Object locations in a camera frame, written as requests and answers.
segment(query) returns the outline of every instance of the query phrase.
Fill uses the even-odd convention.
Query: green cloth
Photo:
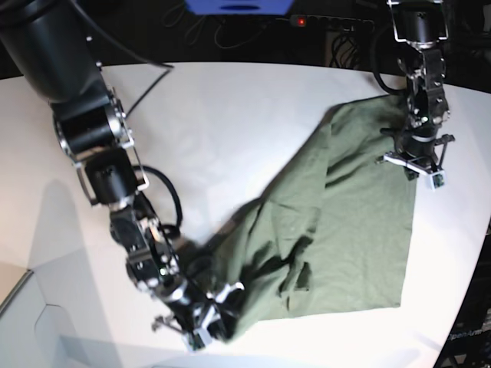
[[[226,226],[217,279],[245,285],[231,338],[258,320],[400,306],[416,183],[375,160],[393,148],[380,128],[402,124],[403,105],[379,97],[326,114]]]

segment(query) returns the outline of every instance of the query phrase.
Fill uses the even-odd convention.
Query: white tabletop
[[[104,75],[128,108],[159,72],[121,66]],[[99,362],[94,366],[230,364],[224,359],[232,358],[214,354],[332,367],[433,366],[491,214],[491,96],[451,86],[446,92],[452,116],[442,133],[456,137],[444,164],[449,185],[431,192],[418,182],[398,309],[261,322],[230,345],[214,343],[207,360],[186,353],[172,331],[152,333],[150,323],[164,306],[129,282],[125,252],[109,236],[107,210],[88,205],[52,132],[50,109],[22,78],[0,81],[0,261],[34,268],[47,303],[70,315],[87,354]],[[144,163],[174,182],[183,232],[203,242],[264,189],[329,107],[380,94],[372,76],[358,71],[177,64],[129,124]],[[150,179],[148,196],[162,220],[172,221],[166,190]]]

